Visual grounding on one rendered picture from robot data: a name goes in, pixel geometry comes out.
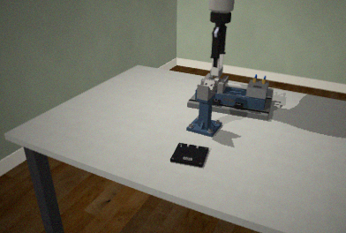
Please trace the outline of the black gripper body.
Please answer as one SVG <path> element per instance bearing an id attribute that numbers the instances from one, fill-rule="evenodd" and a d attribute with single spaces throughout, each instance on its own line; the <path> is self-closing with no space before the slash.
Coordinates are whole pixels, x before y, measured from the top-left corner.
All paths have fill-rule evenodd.
<path id="1" fill-rule="evenodd" d="M 231 12 L 229 13 L 216 13 L 216 12 L 210 12 L 210 21 L 215 23 L 214 30 L 219 27 L 219 32 L 221 34 L 220 38 L 222 37 L 222 29 L 225 27 L 225 24 L 229 23 L 231 21 Z"/>

